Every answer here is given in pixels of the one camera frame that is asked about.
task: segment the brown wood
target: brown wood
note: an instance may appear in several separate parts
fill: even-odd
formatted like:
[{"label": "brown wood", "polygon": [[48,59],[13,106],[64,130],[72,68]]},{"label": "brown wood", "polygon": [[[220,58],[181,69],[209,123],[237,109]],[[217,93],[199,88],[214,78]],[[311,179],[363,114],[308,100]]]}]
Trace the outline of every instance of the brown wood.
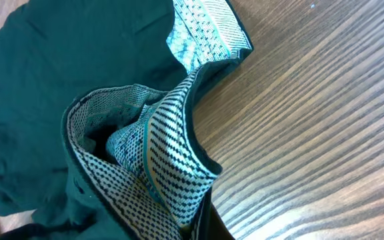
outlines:
[{"label": "brown wood", "polygon": [[232,2],[255,51],[195,112],[227,228],[384,239],[384,1]]}]

